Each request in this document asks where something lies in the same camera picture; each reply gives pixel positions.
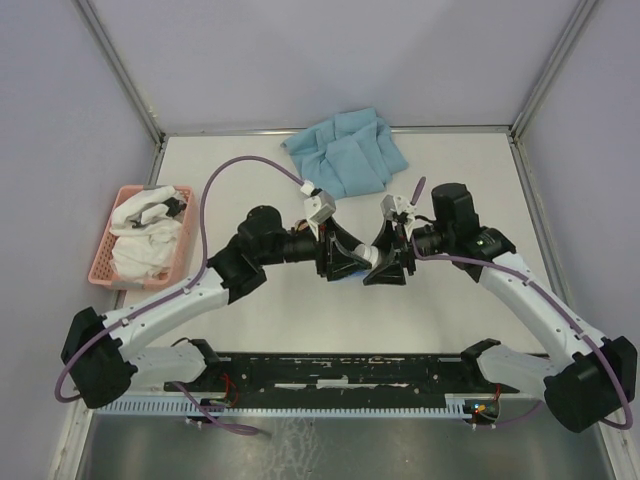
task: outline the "white wall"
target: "white wall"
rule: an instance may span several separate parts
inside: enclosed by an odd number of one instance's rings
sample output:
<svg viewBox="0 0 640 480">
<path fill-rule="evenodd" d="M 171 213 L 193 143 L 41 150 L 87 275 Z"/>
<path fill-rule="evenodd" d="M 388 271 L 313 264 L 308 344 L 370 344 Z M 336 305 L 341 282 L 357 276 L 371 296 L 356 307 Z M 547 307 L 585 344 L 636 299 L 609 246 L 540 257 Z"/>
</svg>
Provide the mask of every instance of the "white wall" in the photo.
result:
<svg viewBox="0 0 640 480">
<path fill-rule="evenodd" d="M 45 478 L 73 314 L 110 295 L 86 276 L 121 184 L 152 144 L 68 0 L 0 10 L 0 478 Z"/>
<path fill-rule="evenodd" d="M 639 20 L 637 0 L 602 2 L 525 140 L 579 313 L 636 346 Z M 633 406 L 640 441 L 640 399 Z"/>
<path fill-rule="evenodd" d="M 168 133 L 513 123 L 578 0 L 94 0 Z"/>
</svg>

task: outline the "pink basket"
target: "pink basket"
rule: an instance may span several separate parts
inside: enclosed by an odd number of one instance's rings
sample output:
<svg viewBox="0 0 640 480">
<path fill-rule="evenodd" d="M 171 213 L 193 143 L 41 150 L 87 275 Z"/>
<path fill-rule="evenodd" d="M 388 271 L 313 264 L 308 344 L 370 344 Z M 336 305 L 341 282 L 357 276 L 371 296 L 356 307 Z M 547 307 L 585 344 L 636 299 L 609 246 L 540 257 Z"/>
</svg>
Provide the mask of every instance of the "pink basket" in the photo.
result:
<svg viewBox="0 0 640 480">
<path fill-rule="evenodd" d="M 121 205 L 125 200 L 131 198 L 136 193 L 142 191 L 145 187 L 143 185 L 126 185 L 120 189 L 115 203 L 113 204 L 113 210 Z M 111 290 L 131 290 L 131 289 L 144 289 L 144 290 L 162 290 L 170 285 L 173 285 L 183 279 L 185 274 L 186 260 L 191 246 L 191 237 L 193 234 L 193 226 L 195 225 L 195 219 L 198 211 L 196 204 L 196 198 L 193 194 L 193 190 L 190 187 L 175 187 L 177 191 L 182 193 L 187 201 L 187 208 L 184 211 L 184 219 L 182 220 L 182 230 L 178 243 L 176 244 L 176 250 L 173 253 L 171 259 L 171 266 L 166 273 L 160 274 L 158 278 L 148 278 L 140 282 L 132 282 L 128 280 L 122 280 L 116 275 L 111 268 L 111 259 L 113 255 L 111 250 L 116 243 L 116 236 L 109 232 L 111 228 L 111 215 L 109 215 L 109 221 L 104 229 L 102 240 L 100 241 L 100 247 L 98 253 L 91 265 L 91 271 L 89 272 L 89 282 L 95 285 L 102 285 Z"/>
</svg>

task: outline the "white towel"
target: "white towel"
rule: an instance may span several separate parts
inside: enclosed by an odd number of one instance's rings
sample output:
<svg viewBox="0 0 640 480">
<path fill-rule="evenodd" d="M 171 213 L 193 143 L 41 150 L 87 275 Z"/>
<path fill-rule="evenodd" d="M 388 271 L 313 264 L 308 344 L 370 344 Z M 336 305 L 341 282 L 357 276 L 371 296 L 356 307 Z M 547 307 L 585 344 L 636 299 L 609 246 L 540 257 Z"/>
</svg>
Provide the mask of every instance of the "white towel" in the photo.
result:
<svg viewBox="0 0 640 480">
<path fill-rule="evenodd" d="M 145 190 L 113 211 L 109 231 L 118 239 L 112 250 L 111 268 L 123 280 L 144 280 L 171 266 L 182 224 L 168 218 L 166 205 L 159 202 L 175 194 L 171 186 Z M 133 228 L 131 220 L 137 217 L 144 225 L 141 228 Z"/>
<path fill-rule="evenodd" d="M 111 214 L 111 224 L 115 226 L 125 226 L 131 223 L 130 219 L 138 216 L 140 212 L 168 200 L 175 194 L 176 189 L 171 185 L 136 193 L 133 197 L 125 200 L 122 202 L 122 205 L 119 205 L 113 210 Z"/>
</svg>

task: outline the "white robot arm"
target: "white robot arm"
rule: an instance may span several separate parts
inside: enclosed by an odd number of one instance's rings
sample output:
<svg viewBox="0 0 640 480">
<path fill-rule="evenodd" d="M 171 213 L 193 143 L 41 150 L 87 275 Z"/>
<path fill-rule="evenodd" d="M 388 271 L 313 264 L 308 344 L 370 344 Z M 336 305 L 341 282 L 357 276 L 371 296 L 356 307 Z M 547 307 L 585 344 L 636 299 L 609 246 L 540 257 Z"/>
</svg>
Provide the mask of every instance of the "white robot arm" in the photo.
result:
<svg viewBox="0 0 640 480">
<path fill-rule="evenodd" d="M 189 319 L 251 293 L 266 281 L 265 265 L 314 261 L 318 274 L 329 281 L 369 271 L 364 285 L 404 285 L 405 271 L 412 275 L 416 260 L 449 260 L 504 302 L 548 353 L 548 358 L 526 355 L 484 340 L 461 354 L 479 377 L 544 400 L 576 432 L 623 403 L 603 369 L 603 358 L 631 401 L 637 362 L 633 345 L 624 337 L 608 340 L 539 283 L 504 235 L 480 226 L 464 185 L 440 185 L 432 200 L 435 221 L 416 228 L 414 205 L 403 197 L 386 197 L 383 228 L 366 247 L 335 223 L 335 205 L 324 192 L 307 200 L 308 229 L 286 231 L 277 210 L 257 207 L 197 276 L 102 316 L 92 308 L 79 312 L 62 360 L 87 406 L 98 408 L 130 388 L 188 383 L 202 375 L 217 361 L 205 341 L 147 345 Z"/>
</svg>

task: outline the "white table surface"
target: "white table surface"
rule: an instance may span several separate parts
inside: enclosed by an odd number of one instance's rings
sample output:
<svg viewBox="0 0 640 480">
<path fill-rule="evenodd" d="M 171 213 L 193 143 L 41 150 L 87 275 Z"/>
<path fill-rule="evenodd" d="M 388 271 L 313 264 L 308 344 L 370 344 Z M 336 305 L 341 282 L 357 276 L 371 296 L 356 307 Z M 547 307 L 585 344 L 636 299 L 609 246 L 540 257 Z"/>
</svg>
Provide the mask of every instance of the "white table surface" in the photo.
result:
<svg viewBox="0 0 640 480">
<path fill-rule="evenodd" d="M 172 137 L 158 184 L 189 185 L 200 194 L 213 170 L 238 155 L 261 155 L 291 171 L 280 147 L 286 136 Z M 410 167 L 387 191 L 411 196 L 421 175 L 427 187 L 419 213 L 433 215 L 430 191 L 445 182 L 466 183 L 481 223 L 501 230 L 540 279 L 547 281 L 540 249 L 504 134 L 396 134 Z M 336 220 L 354 236 L 377 235 L 384 193 L 337 202 Z M 209 256 L 228 242 L 247 212 L 272 205 L 289 228 L 303 218 L 298 187 L 255 162 L 230 167 L 214 182 L 206 206 Z M 196 241 L 191 272 L 201 261 Z M 542 346 L 501 302 L 448 262 L 419 263 L 404 287 L 364 287 L 361 279 L 328 283 L 312 262 L 266 267 L 267 283 L 224 309 L 208 312 L 158 339 L 204 338 L 220 351 L 458 353 L 485 338 L 523 352 Z M 149 293 L 130 291 L 131 305 Z"/>
</svg>

